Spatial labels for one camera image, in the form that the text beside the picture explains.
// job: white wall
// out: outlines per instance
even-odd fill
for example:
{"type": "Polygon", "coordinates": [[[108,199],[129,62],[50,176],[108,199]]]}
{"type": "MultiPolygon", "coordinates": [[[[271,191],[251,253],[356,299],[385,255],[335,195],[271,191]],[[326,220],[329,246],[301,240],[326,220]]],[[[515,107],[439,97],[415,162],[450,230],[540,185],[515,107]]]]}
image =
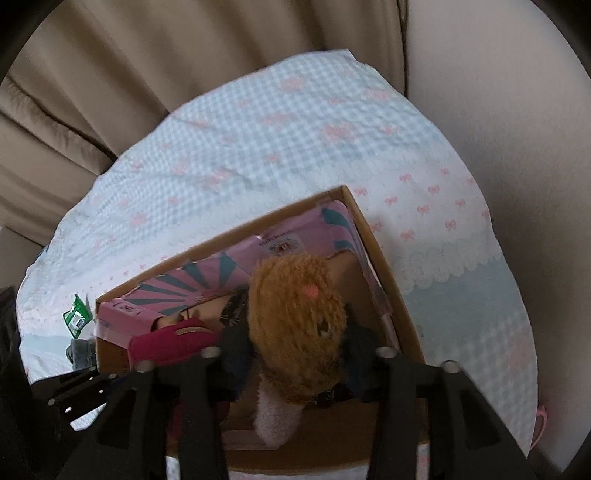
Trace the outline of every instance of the white wall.
{"type": "Polygon", "coordinates": [[[40,252],[39,245],[0,226],[0,288],[14,285],[18,289],[40,252]]]}
{"type": "Polygon", "coordinates": [[[530,0],[410,0],[409,97],[477,179],[530,314],[541,442],[591,427],[591,80],[530,0]]]}

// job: plush toy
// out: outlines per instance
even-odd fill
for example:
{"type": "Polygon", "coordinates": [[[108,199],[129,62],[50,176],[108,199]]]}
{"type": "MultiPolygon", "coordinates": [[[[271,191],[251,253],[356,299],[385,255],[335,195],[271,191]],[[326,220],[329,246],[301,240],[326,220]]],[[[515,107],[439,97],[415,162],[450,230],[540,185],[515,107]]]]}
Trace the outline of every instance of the plush toy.
{"type": "Polygon", "coordinates": [[[297,430],[304,406],[341,379],[347,320],[327,260],[263,260],[252,277],[248,325],[261,363],[255,431],[279,447],[297,430]]]}

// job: silver bolt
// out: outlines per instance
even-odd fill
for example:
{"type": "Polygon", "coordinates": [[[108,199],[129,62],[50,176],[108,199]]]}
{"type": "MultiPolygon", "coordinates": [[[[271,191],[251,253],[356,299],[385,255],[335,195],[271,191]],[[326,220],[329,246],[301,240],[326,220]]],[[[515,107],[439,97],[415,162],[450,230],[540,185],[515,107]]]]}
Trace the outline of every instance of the silver bolt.
{"type": "Polygon", "coordinates": [[[396,350],[390,346],[381,346],[375,349],[375,354],[380,358],[394,358],[396,356],[396,350]]]}
{"type": "Polygon", "coordinates": [[[441,367],[449,374],[458,374],[460,372],[460,364],[453,360],[448,360],[441,364],[441,367]]]}
{"type": "Polygon", "coordinates": [[[222,349],[218,346],[207,346],[201,350],[203,358],[217,358],[222,354],[222,349]]]}
{"type": "Polygon", "coordinates": [[[152,360],[142,360],[141,362],[138,362],[136,364],[134,370],[141,374],[146,374],[148,372],[151,372],[154,369],[154,367],[155,365],[152,360]]]}

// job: bed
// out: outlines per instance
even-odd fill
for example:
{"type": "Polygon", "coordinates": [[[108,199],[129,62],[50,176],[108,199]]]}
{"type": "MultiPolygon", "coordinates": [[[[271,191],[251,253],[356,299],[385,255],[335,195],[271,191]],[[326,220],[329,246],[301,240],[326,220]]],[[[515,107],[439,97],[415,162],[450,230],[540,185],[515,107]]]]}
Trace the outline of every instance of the bed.
{"type": "Polygon", "coordinates": [[[535,348],[488,206],[443,134],[376,70],[348,50],[292,56],[172,109],[122,150],[63,216],[19,290],[31,380],[69,369],[61,316],[74,293],[92,305],[194,244],[346,184],[427,362],[458,360],[528,452],[535,348]]]}

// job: pink strap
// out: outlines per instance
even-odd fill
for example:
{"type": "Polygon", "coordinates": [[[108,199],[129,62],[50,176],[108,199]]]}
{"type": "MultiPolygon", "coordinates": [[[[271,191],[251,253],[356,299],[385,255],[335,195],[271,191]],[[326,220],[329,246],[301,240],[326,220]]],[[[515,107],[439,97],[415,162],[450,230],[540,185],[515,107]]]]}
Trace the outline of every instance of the pink strap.
{"type": "Polygon", "coordinates": [[[548,425],[548,411],[546,410],[546,407],[544,407],[543,405],[540,405],[538,407],[538,410],[535,412],[535,426],[537,428],[534,428],[534,438],[531,441],[531,447],[530,450],[533,450],[533,448],[538,444],[538,442],[540,441],[540,439],[542,438],[542,435],[544,434],[544,431],[546,429],[546,425],[548,425]],[[539,423],[539,427],[538,427],[538,418],[541,418],[541,422],[539,423]]]}

